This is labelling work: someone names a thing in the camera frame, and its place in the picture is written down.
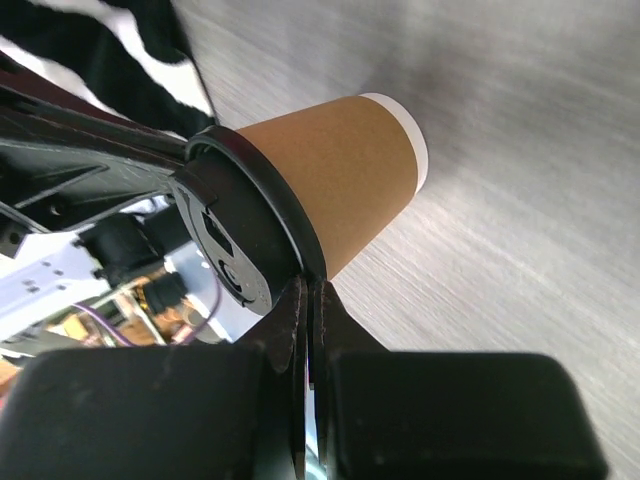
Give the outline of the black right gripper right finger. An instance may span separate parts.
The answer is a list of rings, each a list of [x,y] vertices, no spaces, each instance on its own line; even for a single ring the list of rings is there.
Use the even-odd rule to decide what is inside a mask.
[[[319,458],[332,479],[604,479],[578,388],[531,352],[385,348],[328,282],[309,307]]]

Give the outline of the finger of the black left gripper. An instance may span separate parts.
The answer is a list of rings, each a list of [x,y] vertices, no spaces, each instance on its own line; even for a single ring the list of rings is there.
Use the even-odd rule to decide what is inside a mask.
[[[34,73],[1,73],[1,213],[32,231],[74,230],[168,192],[184,145]]]

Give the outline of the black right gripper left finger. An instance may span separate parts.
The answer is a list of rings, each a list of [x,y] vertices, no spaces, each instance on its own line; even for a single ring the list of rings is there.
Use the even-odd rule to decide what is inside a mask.
[[[5,479],[301,479],[307,286],[233,343],[66,349],[1,411]]]

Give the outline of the brown paper coffee cup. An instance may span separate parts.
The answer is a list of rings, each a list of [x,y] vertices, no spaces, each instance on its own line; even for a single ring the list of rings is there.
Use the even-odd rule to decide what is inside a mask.
[[[429,153],[418,122],[380,93],[339,98],[238,132],[296,195],[329,278],[405,209],[428,175]]]

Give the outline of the black plastic cup lid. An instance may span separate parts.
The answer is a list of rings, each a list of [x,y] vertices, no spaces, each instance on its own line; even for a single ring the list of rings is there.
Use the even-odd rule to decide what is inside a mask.
[[[289,282],[326,279],[318,236],[293,189],[241,134],[213,126],[192,137],[169,178],[183,222],[222,286],[268,314]]]

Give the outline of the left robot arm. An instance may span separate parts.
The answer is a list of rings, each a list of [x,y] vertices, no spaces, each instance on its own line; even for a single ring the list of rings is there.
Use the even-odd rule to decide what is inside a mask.
[[[182,140],[1,63],[1,341],[154,272],[190,240],[169,194]]]

